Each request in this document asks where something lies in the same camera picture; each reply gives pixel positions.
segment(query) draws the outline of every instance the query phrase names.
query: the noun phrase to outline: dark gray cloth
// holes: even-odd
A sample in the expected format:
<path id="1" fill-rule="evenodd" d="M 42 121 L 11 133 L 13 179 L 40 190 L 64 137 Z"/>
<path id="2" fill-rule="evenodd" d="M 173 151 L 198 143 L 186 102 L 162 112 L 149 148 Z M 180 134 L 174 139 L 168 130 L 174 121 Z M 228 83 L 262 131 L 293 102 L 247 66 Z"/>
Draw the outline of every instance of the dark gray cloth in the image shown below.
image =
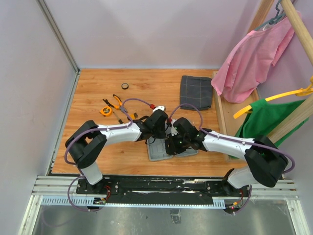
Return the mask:
<path id="1" fill-rule="evenodd" d="M 212 106 L 213 88 L 209 77 L 182 76 L 180 83 L 180 104 L 188 103 L 199 110 L 209 109 Z M 183 105 L 181 109 L 194 110 Z"/>

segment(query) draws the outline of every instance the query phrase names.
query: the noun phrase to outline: white wall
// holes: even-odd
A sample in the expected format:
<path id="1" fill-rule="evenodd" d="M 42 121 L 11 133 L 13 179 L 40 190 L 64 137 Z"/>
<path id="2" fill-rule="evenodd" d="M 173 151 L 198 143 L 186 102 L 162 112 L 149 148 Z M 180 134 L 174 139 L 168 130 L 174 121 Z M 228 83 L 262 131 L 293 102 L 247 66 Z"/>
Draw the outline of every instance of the white wall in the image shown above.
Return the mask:
<path id="1" fill-rule="evenodd" d="M 0 230 L 15 235 L 51 159 L 74 72 L 35 0 L 0 7 Z"/>
<path id="2" fill-rule="evenodd" d="M 302 13 L 303 22 L 313 36 L 313 1 L 299 0 L 296 9 Z M 307 58 L 297 36 L 295 35 L 290 45 L 284 52 L 276 67 L 271 68 L 268 79 L 259 85 L 261 97 L 265 98 L 274 94 L 306 88 L 313 75 L 313 66 Z M 304 99 L 305 97 L 287 96 L 273 102 L 288 102 Z M 296 160 L 294 171 L 287 175 L 293 179 L 301 199 L 303 210 L 311 231 L 313 232 L 313 117 L 298 131 L 285 140 L 280 148 L 289 152 Z"/>
<path id="3" fill-rule="evenodd" d="M 260 0 L 46 0 L 82 68 L 218 68 Z"/>

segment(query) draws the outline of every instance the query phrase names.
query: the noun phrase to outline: pliers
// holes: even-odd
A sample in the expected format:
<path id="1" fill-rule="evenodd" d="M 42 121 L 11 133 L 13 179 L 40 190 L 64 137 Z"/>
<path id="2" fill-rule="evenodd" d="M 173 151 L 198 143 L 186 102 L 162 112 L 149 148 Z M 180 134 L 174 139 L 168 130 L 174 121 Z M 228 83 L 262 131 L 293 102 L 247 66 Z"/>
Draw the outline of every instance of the pliers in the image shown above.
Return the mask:
<path id="1" fill-rule="evenodd" d="M 115 108 L 115 109 L 117 109 L 117 110 L 125 111 L 125 112 L 127 113 L 127 109 L 122 107 L 123 102 L 122 102 L 122 100 L 120 99 L 120 97 L 118 97 L 118 96 L 115 95 L 115 94 L 113 94 L 113 97 L 114 97 L 115 99 L 117 99 L 119 105 L 113 105 L 113 104 L 111 104 L 107 99 L 103 99 L 103 101 L 104 101 L 107 105 L 109 105 L 110 107 Z"/>

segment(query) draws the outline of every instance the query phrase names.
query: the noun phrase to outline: green cloth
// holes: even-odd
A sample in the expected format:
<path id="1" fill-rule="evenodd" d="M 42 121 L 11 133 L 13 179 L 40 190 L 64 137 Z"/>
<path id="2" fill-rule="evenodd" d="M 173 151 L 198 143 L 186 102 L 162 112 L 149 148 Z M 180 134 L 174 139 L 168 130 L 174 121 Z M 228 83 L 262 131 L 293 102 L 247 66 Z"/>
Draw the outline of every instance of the green cloth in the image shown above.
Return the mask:
<path id="1" fill-rule="evenodd" d="M 304 100 L 283 103 L 269 104 L 265 99 L 260 99 L 251 104 L 252 113 L 247 114 L 244 123 L 236 133 L 236 137 L 255 138 L 267 136 L 279 123 L 291 114 Z M 308 119 L 300 123 L 288 134 L 275 143 L 279 146 L 293 132 L 299 129 Z"/>

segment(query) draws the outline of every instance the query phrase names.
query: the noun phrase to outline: yellow hanger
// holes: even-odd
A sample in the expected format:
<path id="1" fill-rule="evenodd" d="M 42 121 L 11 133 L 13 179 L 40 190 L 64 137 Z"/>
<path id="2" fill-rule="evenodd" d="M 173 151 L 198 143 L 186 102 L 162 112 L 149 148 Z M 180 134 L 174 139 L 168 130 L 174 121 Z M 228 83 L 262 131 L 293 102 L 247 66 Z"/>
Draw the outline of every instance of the yellow hanger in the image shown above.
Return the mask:
<path id="1" fill-rule="evenodd" d="M 278 99 L 284 96 L 288 96 L 291 94 L 296 94 L 297 96 L 305 96 L 305 95 L 309 95 L 311 93 L 313 93 L 313 89 L 310 89 L 313 86 L 313 84 L 309 85 L 308 88 L 306 89 L 299 89 L 299 90 L 295 90 L 295 91 L 291 91 L 291 92 L 285 92 L 285 93 L 281 93 L 281 94 L 277 94 L 271 97 L 266 98 L 266 101 L 271 101 L 274 99 Z M 240 117 L 242 114 L 244 113 L 251 113 L 251 111 L 249 111 L 250 109 L 252 109 L 251 105 L 245 106 L 244 108 L 242 108 L 241 110 L 239 110 L 238 112 L 236 112 L 234 114 L 234 119 L 237 119 L 238 117 Z"/>

